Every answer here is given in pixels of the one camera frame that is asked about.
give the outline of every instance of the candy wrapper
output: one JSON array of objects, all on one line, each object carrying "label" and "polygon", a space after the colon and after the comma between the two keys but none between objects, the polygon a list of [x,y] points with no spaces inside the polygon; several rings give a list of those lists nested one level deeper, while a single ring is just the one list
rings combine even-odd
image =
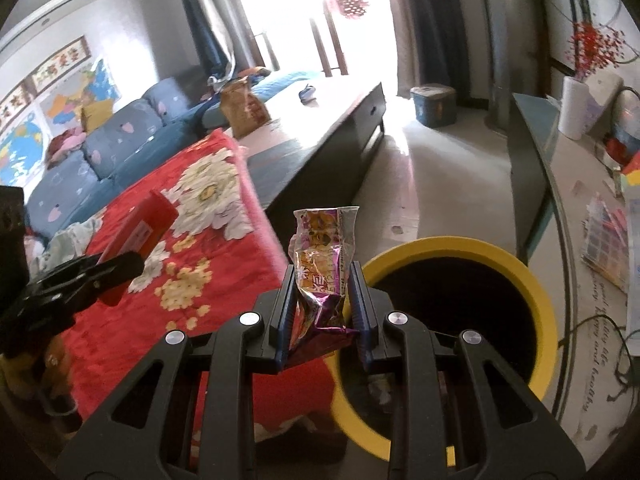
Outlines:
[{"label": "candy wrapper", "polygon": [[294,212],[298,229],[289,256],[299,294],[287,367],[348,346],[357,334],[342,318],[357,212],[357,207]]}]

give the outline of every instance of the trash can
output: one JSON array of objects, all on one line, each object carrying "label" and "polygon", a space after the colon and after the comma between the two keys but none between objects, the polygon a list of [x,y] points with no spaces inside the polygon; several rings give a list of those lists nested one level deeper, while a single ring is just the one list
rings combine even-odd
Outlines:
[{"label": "trash can", "polygon": [[[387,292],[394,308],[430,330],[480,332],[543,398],[556,364],[556,318],[544,289],[513,255],[471,238],[422,238],[380,254],[362,270],[369,286]],[[350,316],[348,302],[344,313]],[[343,349],[326,363],[336,383],[336,423],[360,447],[388,461],[391,415],[372,399],[357,350]],[[452,447],[447,459],[454,464]]]},{"label": "trash can", "polygon": [[411,97],[415,118],[430,128],[449,126],[456,122],[456,91],[437,83],[414,86]]}]

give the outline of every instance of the white flower pattern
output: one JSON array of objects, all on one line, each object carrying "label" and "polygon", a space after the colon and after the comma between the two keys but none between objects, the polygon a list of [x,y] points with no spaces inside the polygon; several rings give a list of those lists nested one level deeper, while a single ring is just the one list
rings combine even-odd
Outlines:
[{"label": "white flower pattern", "polygon": [[225,159],[223,148],[191,164],[174,187],[162,193],[178,202],[178,218],[171,229],[174,238],[197,235],[207,227],[224,230],[225,240],[239,240],[254,229],[240,198],[238,168]]},{"label": "white flower pattern", "polygon": [[145,270],[142,274],[135,278],[129,285],[129,292],[141,292],[145,290],[151,282],[162,274],[162,262],[165,261],[171,253],[164,250],[166,242],[162,240],[151,251],[149,257],[145,260]]}]

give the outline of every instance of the red bottle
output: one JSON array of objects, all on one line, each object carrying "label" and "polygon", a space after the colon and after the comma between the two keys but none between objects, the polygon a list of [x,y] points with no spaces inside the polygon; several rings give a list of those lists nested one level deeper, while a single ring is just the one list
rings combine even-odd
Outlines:
[{"label": "red bottle", "polygon": [[[176,218],[178,211],[174,205],[162,193],[151,190],[149,196],[129,213],[118,234],[102,253],[99,263],[127,251],[137,252],[146,260]],[[129,284],[123,283],[107,290],[100,300],[109,306],[117,305]]]}]

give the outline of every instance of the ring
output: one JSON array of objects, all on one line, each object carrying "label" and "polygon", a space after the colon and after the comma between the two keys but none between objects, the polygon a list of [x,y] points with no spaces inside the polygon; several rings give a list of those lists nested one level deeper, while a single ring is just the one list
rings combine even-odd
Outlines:
[{"label": "ring", "polygon": [[58,358],[51,354],[49,355],[49,357],[47,357],[47,361],[46,361],[46,365],[47,368],[55,368],[60,364],[60,361],[58,361]]}]

